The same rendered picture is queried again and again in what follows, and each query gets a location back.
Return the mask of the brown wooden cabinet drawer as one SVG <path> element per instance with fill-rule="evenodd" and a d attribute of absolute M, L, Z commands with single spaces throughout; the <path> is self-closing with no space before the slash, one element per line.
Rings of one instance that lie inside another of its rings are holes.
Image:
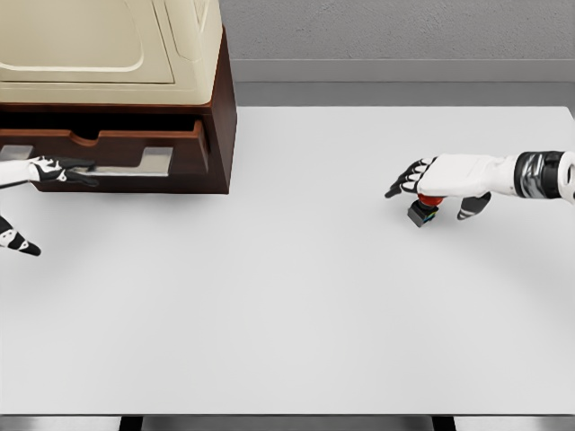
<path fill-rule="evenodd" d="M 39 155 L 94 161 L 88 173 L 100 177 L 208 172 L 208 145 L 199 120 L 192 130 L 102 130 L 94 139 L 68 129 L 0 129 L 0 162 Z"/>

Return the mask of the red button black switch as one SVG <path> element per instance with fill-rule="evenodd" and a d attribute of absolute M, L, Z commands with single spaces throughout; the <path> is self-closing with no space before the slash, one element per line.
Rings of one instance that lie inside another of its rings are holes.
<path fill-rule="evenodd" d="M 421 228 L 435 217 L 438 207 L 444 199 L 423 194 L 418 194 L 417 197 L 408 208 L 407 216 L 417 227 Z"/>

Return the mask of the brown cabinet with beige top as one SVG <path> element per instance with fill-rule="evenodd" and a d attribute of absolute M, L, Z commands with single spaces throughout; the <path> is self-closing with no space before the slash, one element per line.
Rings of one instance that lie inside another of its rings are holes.
<path fill-rule="evenodd" d="M 100 177 L 45 192 L 229 190 L 236 105 L 218 0 L 0 0 L 0 129 L 192 130 L 206 174 Z"/>

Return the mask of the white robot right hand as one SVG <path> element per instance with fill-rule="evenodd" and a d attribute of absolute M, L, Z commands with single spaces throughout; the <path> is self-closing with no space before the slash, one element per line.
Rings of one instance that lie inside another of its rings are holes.
<path fill-rule="evenodd" d="M 491 192 L 486 185 L 487 168 L 493 156 L 442 154 L 412 163 L 385 193 L 392 198 L 403 192 L 430 197 L 461 198 L 457 219 L 479 215 L 489 204 Z"/>

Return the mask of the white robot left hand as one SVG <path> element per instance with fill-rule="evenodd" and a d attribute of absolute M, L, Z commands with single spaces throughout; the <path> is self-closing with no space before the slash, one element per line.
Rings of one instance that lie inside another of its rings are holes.
<path fill-rule="evenodd" d="M 89 187 L 99 184 L 95 178 L 76 169 L 87 171 L 95 167 L 95 162 L 56 156 L 38 156 L 25 160 L 0 162 L 0 189 L 16 187 L 28 182 L 61 181 L 79 183 Z M 0 248 L 19 251 L 31 256 L 39 256 L 41 249 L 26 240 L 3 216 L 0 215 Z"/>

